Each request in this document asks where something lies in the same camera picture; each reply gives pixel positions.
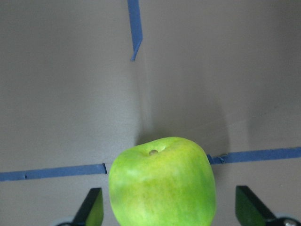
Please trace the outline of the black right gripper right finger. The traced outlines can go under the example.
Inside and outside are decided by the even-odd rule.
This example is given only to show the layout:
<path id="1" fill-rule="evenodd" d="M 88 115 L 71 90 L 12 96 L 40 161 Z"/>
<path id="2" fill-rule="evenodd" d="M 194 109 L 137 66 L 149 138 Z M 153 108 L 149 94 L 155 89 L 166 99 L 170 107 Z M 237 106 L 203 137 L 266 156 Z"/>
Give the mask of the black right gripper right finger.
<path id="1" fill-rule="evenodd" d="M 236 186 L 235 214 L 241 226 L 267 226 L 277 219 L 248 186 Z"/>

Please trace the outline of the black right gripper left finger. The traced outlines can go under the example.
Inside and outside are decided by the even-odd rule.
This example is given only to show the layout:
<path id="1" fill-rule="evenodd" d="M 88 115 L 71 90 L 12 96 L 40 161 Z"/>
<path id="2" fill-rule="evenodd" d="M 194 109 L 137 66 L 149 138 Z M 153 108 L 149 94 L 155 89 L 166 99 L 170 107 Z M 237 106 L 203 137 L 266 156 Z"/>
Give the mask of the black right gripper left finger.
<path id="1" fill-rule="evenodd" d="M 101 226 L 104 218 L 102 189 L 91 188 L 72 223 L 76 226 Z"/>

